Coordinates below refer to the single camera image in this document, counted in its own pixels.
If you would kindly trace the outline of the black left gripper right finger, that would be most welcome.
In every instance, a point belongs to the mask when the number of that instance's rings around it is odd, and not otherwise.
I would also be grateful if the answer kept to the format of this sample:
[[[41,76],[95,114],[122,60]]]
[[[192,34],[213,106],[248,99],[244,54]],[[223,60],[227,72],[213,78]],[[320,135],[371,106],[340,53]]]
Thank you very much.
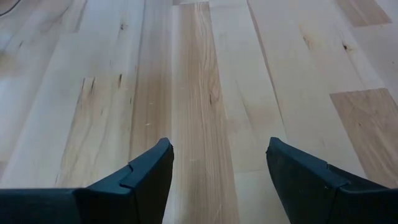
[[[339,169],[275,137],[266,159],[291,223],[397,223],[397,189]]]

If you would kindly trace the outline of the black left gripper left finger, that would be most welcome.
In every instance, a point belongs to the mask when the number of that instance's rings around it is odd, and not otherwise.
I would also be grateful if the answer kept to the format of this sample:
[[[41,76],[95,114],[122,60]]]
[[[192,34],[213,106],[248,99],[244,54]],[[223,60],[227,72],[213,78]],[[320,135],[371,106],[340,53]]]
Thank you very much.
[[[172,181],[168,138],[87,187],[2,189],[1,223],[162,223]]]

